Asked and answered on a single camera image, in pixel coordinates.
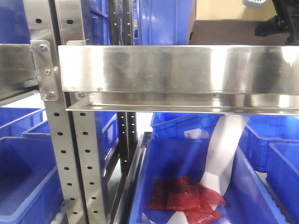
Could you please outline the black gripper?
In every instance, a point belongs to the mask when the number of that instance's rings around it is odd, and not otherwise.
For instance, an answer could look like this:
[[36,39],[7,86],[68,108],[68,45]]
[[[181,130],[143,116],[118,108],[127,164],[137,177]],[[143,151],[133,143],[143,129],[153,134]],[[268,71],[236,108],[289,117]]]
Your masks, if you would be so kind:
[[255,36],[267,37],[273,34],[289,33],[286,44],[299,43],[299,1],[273,0],[277,15],[261,22],[255,28]]

